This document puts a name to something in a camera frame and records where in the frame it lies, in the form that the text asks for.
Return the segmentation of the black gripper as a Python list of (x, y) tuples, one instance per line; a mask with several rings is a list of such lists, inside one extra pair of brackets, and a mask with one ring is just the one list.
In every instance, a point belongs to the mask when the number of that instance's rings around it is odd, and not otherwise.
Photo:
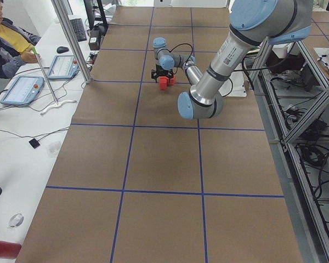
[(168, 79), (173, 78), (173, 70), (165, 70), (160, 65), (156, 65), (155, 70), (151, 70), (151, 78), (157, 80), (160, 77), (167, 77)]

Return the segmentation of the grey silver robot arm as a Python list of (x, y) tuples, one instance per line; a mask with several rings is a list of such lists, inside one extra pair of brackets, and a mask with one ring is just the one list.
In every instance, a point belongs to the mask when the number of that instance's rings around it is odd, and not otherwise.
[(173, 84), (173, 69), (181, 68), (191, 88), (178, 97), (179, 114), (185, 119), (213, 118), (223, 108), (220, 88), (246, 54), (265, 39), (275, 45), (307, 38), (312, 10), (312, 1), (235, 1), (228, 36), (204, 73), (192, 55), (172, 53), (166, 40), (158, 37), (153, 41), (156, 68), (151, 78), (166, 88)]

